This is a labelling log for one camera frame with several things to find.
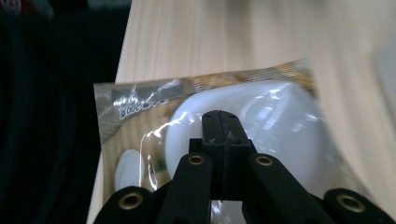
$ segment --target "black fabric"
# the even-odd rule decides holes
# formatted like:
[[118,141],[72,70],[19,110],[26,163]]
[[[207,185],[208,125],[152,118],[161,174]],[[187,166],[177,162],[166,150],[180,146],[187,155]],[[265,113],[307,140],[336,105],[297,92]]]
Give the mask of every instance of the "black fabric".
[[129,9],[0,14],[0,223],[85,223]]

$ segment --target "clear plastic packaging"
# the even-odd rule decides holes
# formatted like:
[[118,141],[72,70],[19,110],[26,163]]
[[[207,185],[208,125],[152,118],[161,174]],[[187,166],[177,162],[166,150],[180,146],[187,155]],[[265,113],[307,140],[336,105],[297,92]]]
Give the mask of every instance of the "clear plastic packaging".
[[[369,196],[340,157],[313,98],[306,61],[137,84],[95,86],[104,162],[104,203],[115,191],[168,183],[201,116],[240,118],[260,153],[277,157],[312,194],[346,188]],[[244,223],[241,203],[212,203],[212,223]]]

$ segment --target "wood grain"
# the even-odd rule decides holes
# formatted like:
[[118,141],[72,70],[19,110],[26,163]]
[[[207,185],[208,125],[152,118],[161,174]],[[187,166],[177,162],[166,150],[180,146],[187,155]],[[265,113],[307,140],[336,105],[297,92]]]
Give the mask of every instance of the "wood grain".
[[134,0],[117,82],[264,68],[307,57],[353,171],[396,218],[396,138],[376,74],[396,2]]

